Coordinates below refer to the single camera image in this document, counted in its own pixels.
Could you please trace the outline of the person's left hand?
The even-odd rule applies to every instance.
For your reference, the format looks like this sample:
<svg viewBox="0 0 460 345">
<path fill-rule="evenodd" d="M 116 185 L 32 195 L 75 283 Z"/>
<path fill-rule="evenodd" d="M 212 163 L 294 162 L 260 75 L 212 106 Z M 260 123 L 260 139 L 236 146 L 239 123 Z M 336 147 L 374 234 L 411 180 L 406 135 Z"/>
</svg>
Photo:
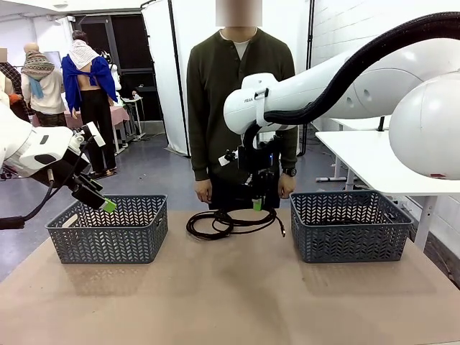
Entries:
<svg viewBox="0 0 460 345">
<path fill-rule="evenodd" d="M 295 178 L 282 173 L 278 181 L 278 195 L 281 199 L 288 199 L 294 192 L 296 186 Z"/>
</svg>

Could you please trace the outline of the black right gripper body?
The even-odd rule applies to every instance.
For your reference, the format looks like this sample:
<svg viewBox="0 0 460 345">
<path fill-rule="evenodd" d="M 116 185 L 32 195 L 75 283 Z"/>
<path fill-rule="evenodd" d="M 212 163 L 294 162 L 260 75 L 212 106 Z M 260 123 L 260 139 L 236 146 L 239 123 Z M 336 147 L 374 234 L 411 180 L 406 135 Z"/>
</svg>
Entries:
<svg viewBox="0 0 460 345">
<path fill-rule="evenodd" d="M 261 143 L 258 148 L 250 147 L 247 150 L 247 167 L 252 178 L 249 184 L 253 196 L 267 194 L 275 179 L 275 172 L 279 170 L 279 156 L 277 143 Z"/>
</svg>

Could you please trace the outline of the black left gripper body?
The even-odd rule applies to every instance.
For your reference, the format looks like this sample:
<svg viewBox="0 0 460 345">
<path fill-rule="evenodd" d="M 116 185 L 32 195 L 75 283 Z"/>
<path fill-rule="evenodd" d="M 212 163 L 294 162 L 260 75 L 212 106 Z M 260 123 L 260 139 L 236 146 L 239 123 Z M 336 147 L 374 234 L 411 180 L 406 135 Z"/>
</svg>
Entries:
<svg viewBox="0 0 460 345">
<path fill-rule="evenodd" d="M 80 185 L 79 175 L 89 166 L 85 155 L 81 151 L 67 148 L 63 157 L 53 163 L 53 188 L 67 187 L 76 190 Z"/>
</svg>

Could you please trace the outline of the person's right hand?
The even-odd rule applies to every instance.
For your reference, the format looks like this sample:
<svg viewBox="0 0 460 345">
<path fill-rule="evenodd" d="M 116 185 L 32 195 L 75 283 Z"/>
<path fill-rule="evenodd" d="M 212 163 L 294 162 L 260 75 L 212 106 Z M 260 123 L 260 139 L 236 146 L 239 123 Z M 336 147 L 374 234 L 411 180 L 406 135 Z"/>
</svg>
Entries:
<svg viewBox="0 0 460 345">
<path fill-rule="evenodd" d="M 198 200 L 203 203 L 210 203 L 212 199 L 212 184 L 211 180 L 195 181 L 195 193 Z"/>
</svg>

